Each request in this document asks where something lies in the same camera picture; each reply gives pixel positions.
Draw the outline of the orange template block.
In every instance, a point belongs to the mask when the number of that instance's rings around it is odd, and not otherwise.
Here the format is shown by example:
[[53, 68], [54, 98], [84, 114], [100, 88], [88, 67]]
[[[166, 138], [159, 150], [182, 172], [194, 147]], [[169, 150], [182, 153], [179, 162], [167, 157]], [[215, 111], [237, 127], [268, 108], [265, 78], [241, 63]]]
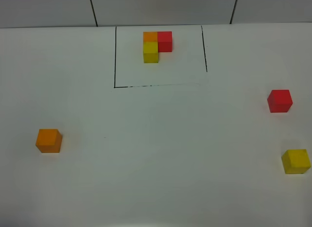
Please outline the orange template block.
[[143, 32], [143, 42], [158, 42], [158, 32]]

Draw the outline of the yellow template block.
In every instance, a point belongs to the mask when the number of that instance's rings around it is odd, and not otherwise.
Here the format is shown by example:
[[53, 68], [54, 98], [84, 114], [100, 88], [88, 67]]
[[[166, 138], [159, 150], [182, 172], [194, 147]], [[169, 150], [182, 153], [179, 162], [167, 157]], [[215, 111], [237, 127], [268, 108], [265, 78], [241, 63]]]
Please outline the yellow template block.
[[158, 43], [143, 43], [143, 61], [144, 63], [158, 63]]

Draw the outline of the red template block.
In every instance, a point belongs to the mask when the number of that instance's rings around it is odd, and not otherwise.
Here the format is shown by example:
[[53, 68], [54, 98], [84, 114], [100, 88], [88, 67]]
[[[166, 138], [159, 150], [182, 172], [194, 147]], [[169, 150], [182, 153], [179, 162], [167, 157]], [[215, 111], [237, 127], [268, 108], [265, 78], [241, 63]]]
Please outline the red template block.
[[173, 50], [173, 35], [172, 31], [159, 31], [157, 33], [158, 51], [172, 52]]

